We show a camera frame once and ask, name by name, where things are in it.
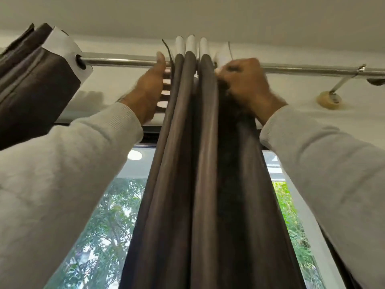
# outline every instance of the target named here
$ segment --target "window glass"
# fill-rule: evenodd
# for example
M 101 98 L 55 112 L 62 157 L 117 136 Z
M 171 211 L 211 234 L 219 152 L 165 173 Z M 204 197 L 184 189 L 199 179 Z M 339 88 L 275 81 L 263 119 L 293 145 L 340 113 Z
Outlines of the window glass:
M 301 268 L 302 276 L 305 280 L 306 288 L 325 289 L 277 156 L 271 151 L 263 151 L 263 156 L 273 182 L 275 194 L 277 195 L 295 255 Z
M 45 289 L 116 289 L 155 148 L 133 148 Z M 277 156 L 263 151 L 307 289 L 325 289 Z
M 133 148 L 45 289 L 118 288 L 154 152 Z

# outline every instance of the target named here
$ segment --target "green foliage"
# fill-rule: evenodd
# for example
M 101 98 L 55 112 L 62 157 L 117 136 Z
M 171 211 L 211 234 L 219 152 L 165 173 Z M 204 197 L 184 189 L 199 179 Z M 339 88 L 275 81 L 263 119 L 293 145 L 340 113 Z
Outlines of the green foliage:
M 114 179 L 45 289 L 107 289 L 118 284 L 145 184 L 146 179 Z
M 287 185 L 279 181 L 273 182 L 273 185 L 306 286 L 309 289 L 325 289 Z

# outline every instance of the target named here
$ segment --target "forearm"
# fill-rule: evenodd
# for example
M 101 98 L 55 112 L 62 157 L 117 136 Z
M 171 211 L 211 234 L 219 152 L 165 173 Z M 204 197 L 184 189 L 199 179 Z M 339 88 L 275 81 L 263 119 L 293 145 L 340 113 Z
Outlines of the forearm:
M 385 151 L 289 106 L 269 119 L 261 141 L 277 154 L 354 277 L 365 288 L 382 287 Z
M 42 288 L 141 139 L 116 103 L 0 152 L 0 288 Z

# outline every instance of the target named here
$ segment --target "metal curtain rod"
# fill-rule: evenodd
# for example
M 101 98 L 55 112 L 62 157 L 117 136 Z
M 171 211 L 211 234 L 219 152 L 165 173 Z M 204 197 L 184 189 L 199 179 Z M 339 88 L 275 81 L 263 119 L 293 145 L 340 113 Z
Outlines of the metal curtain rod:
M 117 55 L 107 53 L 83 53 L 81 60 L 86 65 L 106 67 L 151 67 L 156 63 L 155 57 Z M 332 77 L 357 77 L 357 78 L 385 78 L 385 69 L 365 68 L 358 71 L 357 67 L 325 67 L 311 65 L 285 65 L 285 64 L 261 64 L 265 73 L 332 76 Z

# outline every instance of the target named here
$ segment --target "sweater cuff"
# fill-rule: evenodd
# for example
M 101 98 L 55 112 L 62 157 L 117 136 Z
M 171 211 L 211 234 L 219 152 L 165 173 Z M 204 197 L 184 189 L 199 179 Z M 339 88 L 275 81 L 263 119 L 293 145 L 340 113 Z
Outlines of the sweater cuff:
M 269 118 L 259 139 L 262 145 L 275 152 L 280 146 L 295 143 L 303 136 L 305 130 L 316 130 L 320 127 L 322 126 L 309 116 L 291 106 L 284 106 Z
M 135 113 L 120 102 L 111 104 L 89 118 L 78 120 L 87 121 L 87 123 L 99 126 L 107 132 L 109 132 L 108 130 L 113 131 L 113 138 L 120 142 L 133 142 L 135 144 L 143 139 L 142 125 Z

